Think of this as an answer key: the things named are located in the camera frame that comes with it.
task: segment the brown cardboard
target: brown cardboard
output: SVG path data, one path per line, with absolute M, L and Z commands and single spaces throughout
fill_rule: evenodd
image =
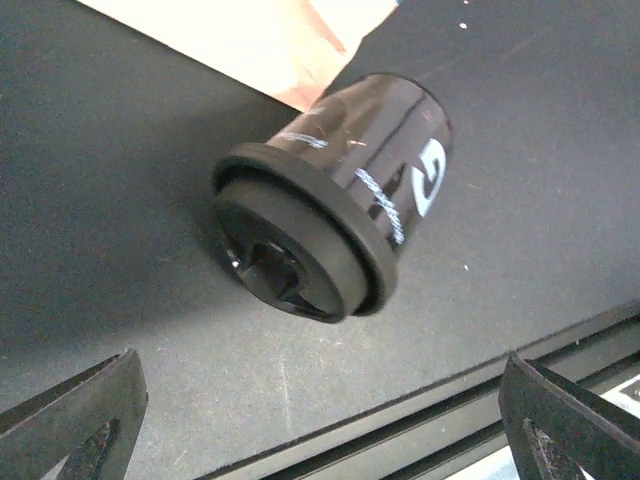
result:
M 396 0 L 79 0 L 307 110 Z

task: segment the scratch mark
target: scratch mark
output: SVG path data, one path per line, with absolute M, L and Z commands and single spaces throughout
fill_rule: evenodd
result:
M 422 75 L 420 75 L 419 77 L 417 77 L 417 80 L 422 80 L 424 78 L 428 78 L 431 77 L 432 75 L 435 75 L 436 73 L 440 73 L 440 72 L 444 72 L 445 70 L 450 69 L 451 67 L 457 65 L 458 63 L 460 63 L 462 60 L 464 60 L 465 58 L 467 58 L 469 55 L 460 55 L 459 57 L 451 60 L 448 63 L 445 63 L 443 65 L 440 65 L 439 67 L 434 68 L 433 70 L 429 70 L 426 73 L 423 73 Z
M 282 396 L 284 398 L 284 421 L 287 427 L 287 432 L 291 435 L 293 429 L 291 428 L 291 400 L 289 399 L 289 380 L 287 379 L 287 367 L 284 364 L 284 356 L 278 357 L 278 364 L 280 366 L 280 381 L 282 382 Z
M 542 30 L 538 30 L 537 32 L 535 32 L 533 35 L 529 35 L 528 37 L 524 38 L 523 40 L 519 41 L 518 43 L 516 43 L 513 48 L 511 48 L 511 50 L 509 50 L 507 53 L 505 53 L 504 55 L 502 55 L 502 57 L 500 57 L 500 63 L 504 63 L 507 60 L 509 60 L 511 57 L 513 57 L 516 53 L 518 53 L 520 50 L 522 50 L 523 48 L 526 48 L 527 46 L 529 46 L 529 44 L 531 42 L 533 42 L 537 37 L 542 36 L 546 33 L 549 32 L 549 30 L 551 30 L 550 27 L 547 28 L 543 28 Z
M 187 453 L 187 449 L 186 449 L 186 448 L 185 448 L 184 452 L 182 452 L 182 453 L 180 454 L 180 456 L 179 456 L 178 458 L 176 458 L 176 461 L 175 461 L 175 462 L 173 462 L 173 466 L 174 466 L 174 467 L 178 464 L 178 462 L 179 462 L 180 460 L 182 460 L 182 457 L 184 457 L 184 454 L 185 454 L 185 453 Z

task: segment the gray table surface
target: gray table surface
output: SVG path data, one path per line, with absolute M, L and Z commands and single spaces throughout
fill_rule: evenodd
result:
M 70 0 L 1 2 L 0 410 L 134 347 L 129 478 L 187 479 L 633 299 L 639 5 L 409 0 L 365 40 L 336 86 L 417 78 L 455 155 L 388 307 L 331 326 L 206 247 L 216 159 L 294 112 Z

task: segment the black socket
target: black socket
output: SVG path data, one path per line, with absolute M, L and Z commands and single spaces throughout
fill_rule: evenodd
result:
M 370 315 L 396 288 L 397 257 L 430 209 L 452 132 L 427 90 L 369 75 L 318 101 L 266 144 L 216 168 L 214 220 L 246 288 L 325 322 Z

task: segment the white number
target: white number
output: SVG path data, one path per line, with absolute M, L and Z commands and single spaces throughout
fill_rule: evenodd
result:
M 447 155 L 442 144 L 432 138 L 420 152 L 420 160 L 429 177 L 429 192 L 425 194 L 425 174 L 416 167 L 411 169 L 411 185 L 413 186 L 413 197 L 416 200 L 418 213 L 424 217 L 431 208 L 436 195 L 438 195 L 440 185 L 442 185 L 444 171 L 447 168 Z

